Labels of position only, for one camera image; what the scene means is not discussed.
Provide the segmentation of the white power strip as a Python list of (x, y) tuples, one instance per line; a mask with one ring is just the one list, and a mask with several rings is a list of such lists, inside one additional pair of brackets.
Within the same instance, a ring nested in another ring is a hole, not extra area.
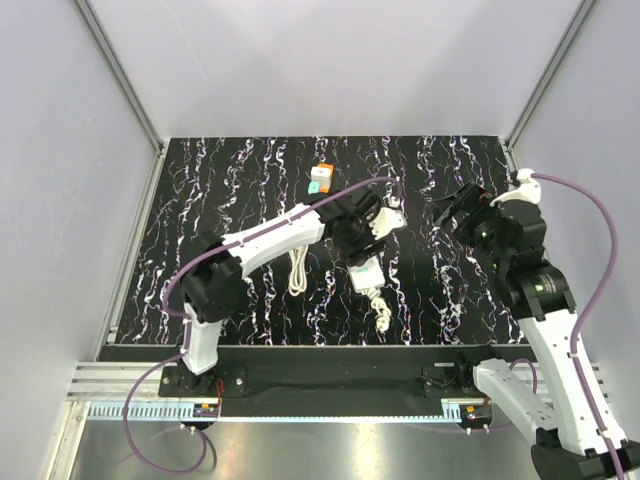
[(348, 272), (354, 290), (360, 294), (385, 284), (384, 272), (378, 257), (369, 258), (361, 266), (350, 266)]

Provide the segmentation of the orange power strip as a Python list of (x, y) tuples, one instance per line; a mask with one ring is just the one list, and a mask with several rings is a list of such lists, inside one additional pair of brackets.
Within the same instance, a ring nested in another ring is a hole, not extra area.
[(308, 193), (329, 193), (332, 184), (334, 166), (320, 163), (311, 168)]

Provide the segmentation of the teal USB charger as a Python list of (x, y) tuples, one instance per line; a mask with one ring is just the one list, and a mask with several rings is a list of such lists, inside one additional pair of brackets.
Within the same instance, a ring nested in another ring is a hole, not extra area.
[(318, 182), (312, 181), (308, 185), (308, 194), (313, 195), (320, 192), (320, 184)]

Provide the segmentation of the white USB charger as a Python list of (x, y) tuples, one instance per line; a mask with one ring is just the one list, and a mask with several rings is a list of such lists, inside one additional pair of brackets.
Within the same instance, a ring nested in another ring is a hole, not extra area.
[(317, 165), (311, 169), (311, 180), (318, 183), (330, 181), (332, 172), (332, 167)]

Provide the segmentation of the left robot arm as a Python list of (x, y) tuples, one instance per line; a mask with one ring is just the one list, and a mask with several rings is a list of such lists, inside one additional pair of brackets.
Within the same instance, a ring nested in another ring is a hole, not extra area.
[(324, 240), (337, 248), (354, 291), (369, 299), (378, 315), (377, 329), (386, 331), (391, 311), (381, 297), (381, 255), (388, 237), (405, 225), (398, 200), (384, 202), (371, 189), (360, 187), (313, 193), (276, 218), (211, 240), (177, 276), (186, 316), (181, 384), (196, 396), (214, 388), (222, 327), (241, 303), (245, 280), (283, 255), (289, 255), (294, 272), (302, 271), (309, 247)]

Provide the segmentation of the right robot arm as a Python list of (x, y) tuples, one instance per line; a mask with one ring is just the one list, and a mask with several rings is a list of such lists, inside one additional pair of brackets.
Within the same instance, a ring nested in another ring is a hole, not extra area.
[(545, 257), (540, 186), (521, 183), (494, 196), (476, 184), (437, 200), (433, 221), (455, 216), (454, 235), (488, 260), (502, 303), (524, 333), (550, 400), (542, 401), (498, 358), (454, 371), (466, 396), (480, 393), (530, 445), (541, 479), (622, 479), (639, 468), (639, 444), (615, 420), (577, 330), (579, 314), (564, 274)]

